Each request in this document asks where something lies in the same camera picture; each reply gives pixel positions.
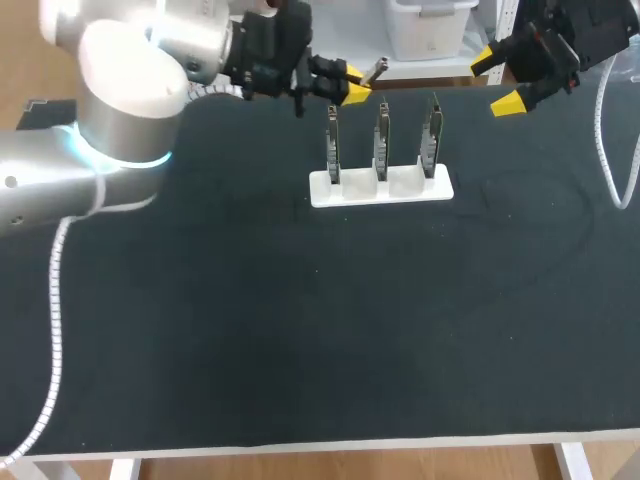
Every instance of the white table edge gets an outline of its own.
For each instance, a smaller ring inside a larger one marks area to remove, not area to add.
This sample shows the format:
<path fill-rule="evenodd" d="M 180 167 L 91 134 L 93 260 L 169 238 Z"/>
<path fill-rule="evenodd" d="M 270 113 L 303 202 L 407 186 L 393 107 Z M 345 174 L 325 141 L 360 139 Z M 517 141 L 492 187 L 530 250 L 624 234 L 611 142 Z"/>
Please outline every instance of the white table edge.
<path fill-rule="evenodd" d="M 103 453 L 71 453 L 56 455 L 34 455 L 27 457 L 32 462 L 59 462 L 79 460 L 184 458 L 221 455 L 248 455 L 266 453 L 334 452 L 347 450 L 393 450 L 446 447 L 491 447 L 507 445 L 533 445 L 567 442 L 597 442 L 640 440 L 640 428 L 624 430 L 601 430 L 593 432 L 522 433 L 468 437 L 434 437 L 417 439 L 348 440 L 339 442 L 288 443 L 257 447 L 212 447 L 176 450 L 149 450 Z"/>

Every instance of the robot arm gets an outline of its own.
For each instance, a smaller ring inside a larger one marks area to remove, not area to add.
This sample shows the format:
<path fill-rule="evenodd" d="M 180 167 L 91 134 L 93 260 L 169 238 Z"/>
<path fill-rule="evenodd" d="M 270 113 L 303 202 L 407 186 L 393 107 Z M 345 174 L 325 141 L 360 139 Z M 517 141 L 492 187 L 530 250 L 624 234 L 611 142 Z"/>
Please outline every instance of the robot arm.
<path fill-rule="evenodd" d="M 171 157 L 189 80 L 227 73 L 254 93 L 363 102 L 366 76 L 311 56 L 311 10 L 289 0 L 273 18 L 229 19 L 225 1 L 41 0 L 46 40 L 78 59 L 77 123 L 0 132 L 0 236 L 67 216 L 150 203 Z"/>
<path fill-rule="evenodd" d="M 559 90 L 580 85 L 578 72 L 616 55 L 640 31 L 638 0 L 547 0 L 546 8 L 471 66 L 474 75 L 506 63 L 518 83 L 495 102 L 496 116 L 527 113 Z"/>
<path fill-rule="evenodd" d="M 241 22 L 231 20 L 227 0 L 40 0 L 40 17 L 44 38 L 74 56 L 92 22 L 131 25 L 171 55 L 190 81 L 209 85 L 225 73 L 247 100 L 256 93 L 291 96 L 297 116 L 308 94 L 336 105 L 365 101 L 387 68 L 381 62 L 363 75 L 344 60 L 312 56 L 311 7 L 301 0 L 283 2 L 273 17 L 246 12 Z"/>

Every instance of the black table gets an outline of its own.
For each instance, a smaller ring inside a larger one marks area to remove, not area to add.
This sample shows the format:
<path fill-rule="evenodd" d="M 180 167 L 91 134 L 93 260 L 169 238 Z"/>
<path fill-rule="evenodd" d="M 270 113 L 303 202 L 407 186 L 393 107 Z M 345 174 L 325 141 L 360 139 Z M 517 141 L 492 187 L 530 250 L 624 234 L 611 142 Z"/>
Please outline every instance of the black table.
<path fill-rule="evenodd" d="M 608 197 L 593 88 L 494 119 L 506 91 L 438 91 L 453 201 L 346 209 L 308 200 L 326 103 L 303 121 L 289 101 L 191 105 L 159 198 L 72 227 L 62 388 L 33 453 L 640 436 L 640 200 Z M 415 162 L 429 94 L 386 93 L 392 164 Z M 343 168 L 370 165 L 381 98 L 340 112 Z M 637 87 L 605 110 L 622 182 Z M 73 115 L 36 105 L 21 128 Z M 54 228 L 0 240 L 1 453 L 48 385 Z"/>

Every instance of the white table leg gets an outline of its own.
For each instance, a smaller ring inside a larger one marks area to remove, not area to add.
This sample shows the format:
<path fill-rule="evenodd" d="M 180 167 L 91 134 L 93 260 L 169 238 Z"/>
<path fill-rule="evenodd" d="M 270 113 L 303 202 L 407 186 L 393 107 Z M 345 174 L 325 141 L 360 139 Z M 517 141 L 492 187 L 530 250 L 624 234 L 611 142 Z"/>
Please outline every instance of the white table leg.
<path fill-rule="evenodd" d="M 631 455 L 627 463 L 614 475 L 613 480 L 637 480 L 638 478 L 640 478 L 640 450 Z"/>
<path fill-rule="evenodd" d="M 17 480 L 80 480 L 66 462 L 30 462 L 21 458 L 9 467 Z"/>
<path fill-rule="evenodd" d="M 142 460 L 133 458 L 114 460 L 109 480 L 138 480 L 141 463 Z"/>
<path fill-rule="evenodd" d="M 556 443 L 554 446 L 562 480 L 593 480 L 587 454 L 581 443 Z"/>

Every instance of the white holder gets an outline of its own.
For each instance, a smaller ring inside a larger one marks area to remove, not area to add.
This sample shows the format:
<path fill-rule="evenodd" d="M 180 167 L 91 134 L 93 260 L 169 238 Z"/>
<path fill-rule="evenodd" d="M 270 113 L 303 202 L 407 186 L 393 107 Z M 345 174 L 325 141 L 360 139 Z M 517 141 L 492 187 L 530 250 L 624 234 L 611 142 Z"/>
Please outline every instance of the white holder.
<path fill-rule="evenodd" d="M 453 186 L 447 166 L 439 163 L 434 178 L 426 178 L 420 157 L 416 165 L 389 167 L 379 182 L 374 167 L 340 170 L 340 184 L 332 185 L 326 170 L 309 175 L 311 205 L 315 208 L 385 203 L 451 200 Z"/>

